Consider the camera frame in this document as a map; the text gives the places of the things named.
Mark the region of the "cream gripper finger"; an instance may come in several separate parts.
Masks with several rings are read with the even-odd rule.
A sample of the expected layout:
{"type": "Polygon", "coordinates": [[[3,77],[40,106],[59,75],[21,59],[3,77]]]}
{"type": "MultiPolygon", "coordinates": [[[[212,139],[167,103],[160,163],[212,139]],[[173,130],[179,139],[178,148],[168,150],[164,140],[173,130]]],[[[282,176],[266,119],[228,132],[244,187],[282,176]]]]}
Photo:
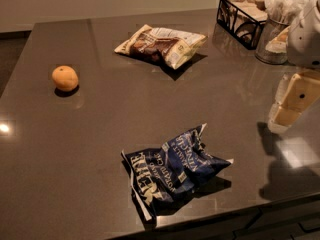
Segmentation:
{"type": "Polygon", "coordinates": [[[284,74],[269,112],[268,129],[274,134],[286,132],[319,98],[318,70],[303,69],[295,74],[284,74]]]}

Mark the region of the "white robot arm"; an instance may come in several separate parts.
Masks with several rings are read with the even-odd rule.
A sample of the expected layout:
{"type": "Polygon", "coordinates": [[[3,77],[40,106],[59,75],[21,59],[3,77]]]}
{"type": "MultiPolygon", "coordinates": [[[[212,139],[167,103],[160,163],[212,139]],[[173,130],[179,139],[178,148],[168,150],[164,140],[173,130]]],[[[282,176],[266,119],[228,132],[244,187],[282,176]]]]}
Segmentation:
{"type": "Polygon", "coordinates": [[[268,128],[282,134],[320,98],[320,0],[309,0],[291,25],[266,49],[285,52],[299,72],[284,74],[269,112],[268,128]]]}

